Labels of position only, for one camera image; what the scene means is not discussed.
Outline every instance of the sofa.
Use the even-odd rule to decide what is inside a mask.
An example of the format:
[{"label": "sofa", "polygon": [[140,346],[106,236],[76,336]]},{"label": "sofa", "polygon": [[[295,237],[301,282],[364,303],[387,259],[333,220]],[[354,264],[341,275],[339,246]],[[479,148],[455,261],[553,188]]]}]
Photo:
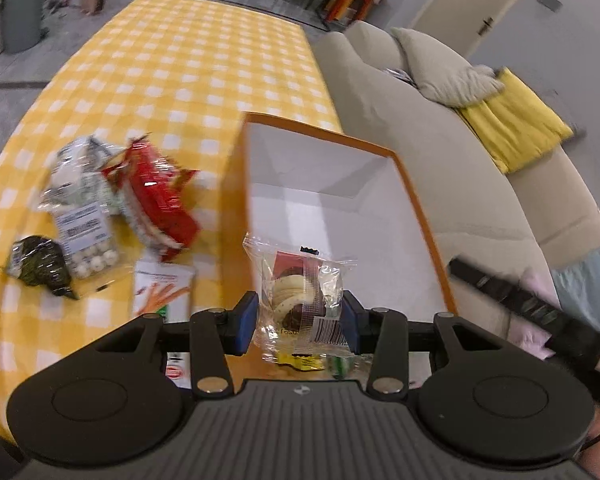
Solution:
[{"label": "sofa", "polygon": [[[387,32],[356,22],[313,49],[343,131],[402,159],[444,263],[462,254],[518,277],[530,267],[553,286],[549,268],[600,247],[599,208],[562,148],[505,176],[453,110],[382,71],[409,72]],[[504,309],[456,280],[451,286],[461,316],[507,335]]]}]

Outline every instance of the yellow cushion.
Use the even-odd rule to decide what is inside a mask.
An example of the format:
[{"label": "yellow cushion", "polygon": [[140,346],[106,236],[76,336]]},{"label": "yellow cushion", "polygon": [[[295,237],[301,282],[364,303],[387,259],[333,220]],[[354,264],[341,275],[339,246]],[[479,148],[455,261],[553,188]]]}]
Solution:
[{"label": "yellow cushion", "polygon": [[508,68],[498,79],[505,89],[458,113],[502,173],[512,173],[558,146],[573,132]]}]

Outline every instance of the light blue cloth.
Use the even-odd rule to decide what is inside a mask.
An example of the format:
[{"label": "light blue cloth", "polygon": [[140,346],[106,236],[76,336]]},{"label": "light blue cloth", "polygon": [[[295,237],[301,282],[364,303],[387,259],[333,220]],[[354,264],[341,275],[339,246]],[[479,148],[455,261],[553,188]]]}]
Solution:
[{"label": "light blue cloth", "polygon": [[600,331],[600,248],[551,275],[562,309]]}]

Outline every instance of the door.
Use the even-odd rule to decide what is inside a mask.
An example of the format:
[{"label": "door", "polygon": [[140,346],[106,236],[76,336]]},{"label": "door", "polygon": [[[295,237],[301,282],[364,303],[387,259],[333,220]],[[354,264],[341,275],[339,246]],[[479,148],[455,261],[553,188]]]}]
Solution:
[{"label": "door", "polygon": [[433,36],[466,57],[515,1],[430,0],[416,18],[413,28]]}]

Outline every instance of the orange box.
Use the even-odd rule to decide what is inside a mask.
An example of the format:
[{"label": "orange box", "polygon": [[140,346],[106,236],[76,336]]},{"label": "orange box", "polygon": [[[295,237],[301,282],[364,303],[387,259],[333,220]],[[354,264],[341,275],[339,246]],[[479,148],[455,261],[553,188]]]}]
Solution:
[{"label": "orange box", "polygon": [[411,320],[456,312],[426,218],[397,155],[307,124],[248,113],[221,187],[222,302],[232,308],[260,279],[247,232],[284,246],[352,256],[344,287],[365,308]]}]

